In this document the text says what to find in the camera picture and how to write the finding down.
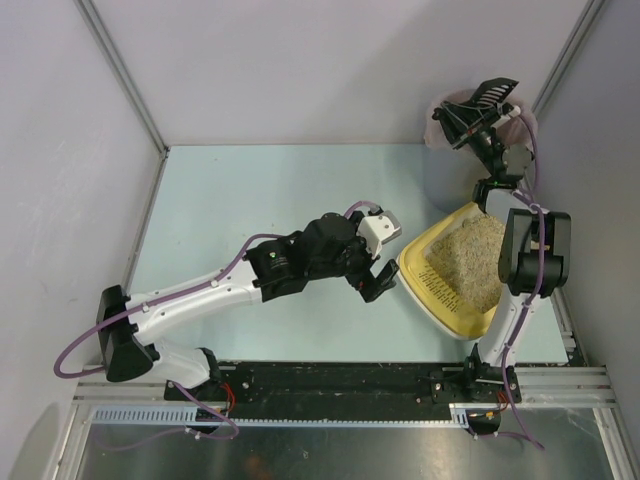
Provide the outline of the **black litter scoop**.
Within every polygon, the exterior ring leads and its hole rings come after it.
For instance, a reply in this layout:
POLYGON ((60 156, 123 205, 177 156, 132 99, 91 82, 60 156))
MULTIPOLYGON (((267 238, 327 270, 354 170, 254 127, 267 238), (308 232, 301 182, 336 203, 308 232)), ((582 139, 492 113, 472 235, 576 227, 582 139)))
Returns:
POLYGON ((469 102, 476 106, 492 106, 503 103, 518 84, 517 80, 505 77, 486 80, 478 86, 469 102))

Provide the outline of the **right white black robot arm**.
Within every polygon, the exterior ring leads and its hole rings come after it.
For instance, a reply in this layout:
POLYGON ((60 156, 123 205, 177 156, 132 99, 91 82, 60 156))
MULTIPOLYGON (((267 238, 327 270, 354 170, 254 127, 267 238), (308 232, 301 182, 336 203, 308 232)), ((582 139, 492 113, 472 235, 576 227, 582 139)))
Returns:
POLYGON ((505 145, 500 125, 517 118, 504 102, 442 102, 433 118, 454 149, 471 148, 489 173, 472 199, 480 210, 505 225, 498 277, 503 285, 486 333, 474 344, 459 371, 430 372, 436 403, 489 403, 512 400, 519 392, 516 350, 535 306, 566 283, 569 274, 571 218, 535 203, 519 184, 537 159, 536 144, 505 145))

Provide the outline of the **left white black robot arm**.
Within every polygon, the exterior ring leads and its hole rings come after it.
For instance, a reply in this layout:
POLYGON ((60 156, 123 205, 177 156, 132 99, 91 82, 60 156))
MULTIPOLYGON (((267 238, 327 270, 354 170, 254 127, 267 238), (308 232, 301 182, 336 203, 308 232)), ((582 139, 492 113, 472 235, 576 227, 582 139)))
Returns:
POLYGON ((389 260, 378 275, 371 268, 401 232, 389 211, 326 213, 286 236, 252 236, 216 274, 135 295, 109 287, 96 321, 106 378, 119 383, 152 374, 186 389, 218 382, 213 353, 169 341, 171 330, 228 308, 298 294, 309 282, 329 278, 345 278, 373 302, 394 287, 399 267, 389 260))

